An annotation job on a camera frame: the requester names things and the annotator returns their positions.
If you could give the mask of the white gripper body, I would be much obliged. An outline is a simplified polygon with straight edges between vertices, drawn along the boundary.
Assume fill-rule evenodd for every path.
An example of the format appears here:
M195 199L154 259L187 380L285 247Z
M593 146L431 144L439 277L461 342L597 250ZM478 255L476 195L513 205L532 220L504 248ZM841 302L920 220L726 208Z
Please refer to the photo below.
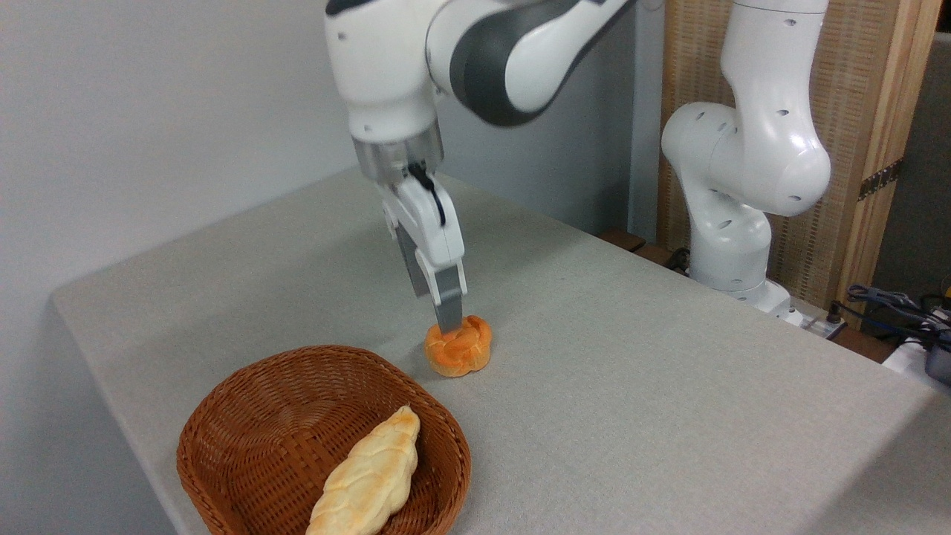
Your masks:
M451 265L464 257L461 224L454 203L434 174L410 174L397 185L380 185L391 227L405 227L417 250L433 265Z

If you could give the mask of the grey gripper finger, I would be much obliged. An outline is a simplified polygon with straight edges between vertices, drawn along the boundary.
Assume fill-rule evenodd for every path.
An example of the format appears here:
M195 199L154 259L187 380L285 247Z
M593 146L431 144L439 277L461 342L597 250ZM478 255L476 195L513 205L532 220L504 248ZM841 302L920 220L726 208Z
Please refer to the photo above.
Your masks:
M418 297L431 298L441 334L449 334L461 328L463 298L467 294L461 259L451 265L433 265L422 250L415 250L414 292Z
M417 253L417 245L411 235L407 233L405 227L397 226L395 228L395 241L397 241L398 247L400 247L402 259L406 265L406 270L415 296L421 297L429 295L430 288L426 275L418 264L417 255L415 255L415 253Z

